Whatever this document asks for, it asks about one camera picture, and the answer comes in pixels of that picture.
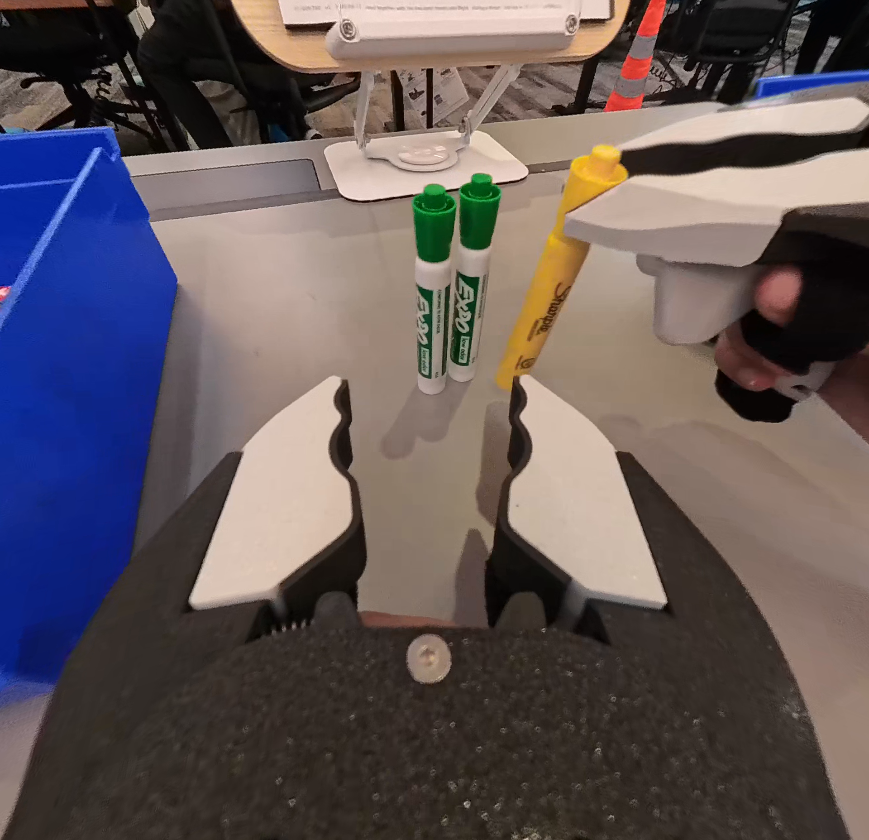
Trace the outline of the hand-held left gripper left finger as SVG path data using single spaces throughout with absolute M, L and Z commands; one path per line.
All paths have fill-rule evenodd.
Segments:
M 192 610 L 267 603 L 313 615 L 322 595 L 357 599 L 367 563 L 349 383 L 332 376 L 244 445 L 197 580 Z

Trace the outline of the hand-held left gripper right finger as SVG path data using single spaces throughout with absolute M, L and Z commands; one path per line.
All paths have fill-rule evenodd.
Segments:
M 514 380 L 510 436 L 485 573 L 488 623 L 532 593 L 546 626 L 578 626 L 592 603 L 663 611 L 668 597 L 618 452 L 530 376 Z

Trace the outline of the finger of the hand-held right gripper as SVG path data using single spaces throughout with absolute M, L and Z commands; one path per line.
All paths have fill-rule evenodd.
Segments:
M 796 209 L 867 202 L 868 151 L 771 168 L 636 176 L 568 213 L 567 236 L 671 262 L 756 262 Z
M 623 144 L 621 164 L 629 176 L 784 166 L 861 148 L 867 123 L 867 101 L 859 96 L 720 110 Z

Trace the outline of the yellow highlighter marker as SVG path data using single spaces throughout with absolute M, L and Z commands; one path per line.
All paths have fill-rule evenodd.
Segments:
M 569 237 L 567 215 L 627 178 L 621 152 L 600 144 L 572 161 L 556 219 L 541 252 L 522 309 L 495 374 L 496 384 L 510 390 L 515 377 L 531 371 L 587 259 L 590 244 Z

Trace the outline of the green whiteboard marker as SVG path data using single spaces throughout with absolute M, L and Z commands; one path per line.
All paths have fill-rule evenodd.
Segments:
M 460 244 L 454 259 L 448 374 L 470 381 L 476 371 L 490 272 L 491 245 L 501 188 L 486 173 L 473 174 L 459 191 Z
M 417 384 L 427 395 L 446 388 L 456 203 L 439 183 L 414 196 Z

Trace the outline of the person's right hand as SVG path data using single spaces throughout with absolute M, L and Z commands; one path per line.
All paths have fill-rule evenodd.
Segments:
M 754 292 L 754 307 L 767 321 L 787 325 L 796 310 L 801 277 L 792 266 L 774 268 Z M 720 336 L 714 350 L 717 368 L 739 388 L 751 393 L 773 389 L 787 372 L 749 347 L 739 324 Z M 864 442 L 868 440 L 868 349 L 839 361 L 815 393 Z

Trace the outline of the blue plastic bin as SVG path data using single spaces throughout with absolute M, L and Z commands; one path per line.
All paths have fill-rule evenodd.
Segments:
M 177 276 L 109 128 L 1 142 L 2 698 L 57 682 L 133 550 Z
M 751 99 L 793 95 L 843 85 L 867 85 L 867 83 L 867 70 L 761 77 L 754 84 Z

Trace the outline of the black office chair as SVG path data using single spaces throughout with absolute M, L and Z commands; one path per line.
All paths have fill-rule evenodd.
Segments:
M 739 103 L 757 69 L 786 35 L 800 0 L 681 0 L 661 26 L 658 48 L 684 58 L 693 71 L 687 85 L 669 92 L 668 103 L 718 99 Z
M 57 126 L 112 124 L 144 136 L 153 150 L 168 150 L 158 115 L 128 82 L 128 103 L 109 99 L 112 74 L 130 58 L 137 65 L 137 38 L 125 16 L 113 8 L 16 10 L 2 14 L 1 67 L 24 75 L 26 89 L 37 83 L 58 85 L 69 113 Z

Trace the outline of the orange traffic cone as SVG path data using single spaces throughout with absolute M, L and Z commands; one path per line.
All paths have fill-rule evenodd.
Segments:
M 666 6 L 667 0 L 649 0 L 604 112 L 638 110 L 642 107 L 646 80 Z

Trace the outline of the printed paper leaflet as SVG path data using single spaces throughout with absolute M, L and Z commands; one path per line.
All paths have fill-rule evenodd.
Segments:
M 431 95 L 428 93 L 427 70 L 402 70 L 397 72 L 397 76 L 404 101 L 423 128 L 428 124 L 429 114 L 432 126 L 442 122 L 454 123 L 454 118 L 461 119 L 462 112 L 469 106 L 468 90 L 455 67 L 432 69 Z

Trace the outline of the clear acrylic sheet holder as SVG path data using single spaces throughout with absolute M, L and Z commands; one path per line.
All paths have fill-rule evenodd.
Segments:
M 487 16 L 481 13 L 464 14 L 453 19 L 431 13 L 416 17 L 393 13 L 384 17 L 363 17 L 359 24 L 350 19 L 340 19 L 331 24 L 313 26 L 329 28 L 329 48 L 338 56 L 340 53 L 362 52 L 363 43 L 371 46 L 374 43 L 407 40 L 409 31 L 422 29 L 429 33 L 430 42 L 441 43 L 448 52 L 453 48 L 462 49 L 466 43 L 488 43 L 490 39 L 510 32 L 529 37 L 533 48 L 538 45 L 544 49 L 561 48 L 569 45 L 580 21 L 574 15 L 560 21 L 554 17 L 521 19 L 517 16 Z M 286 26 L 300 29 L 311 25 Z

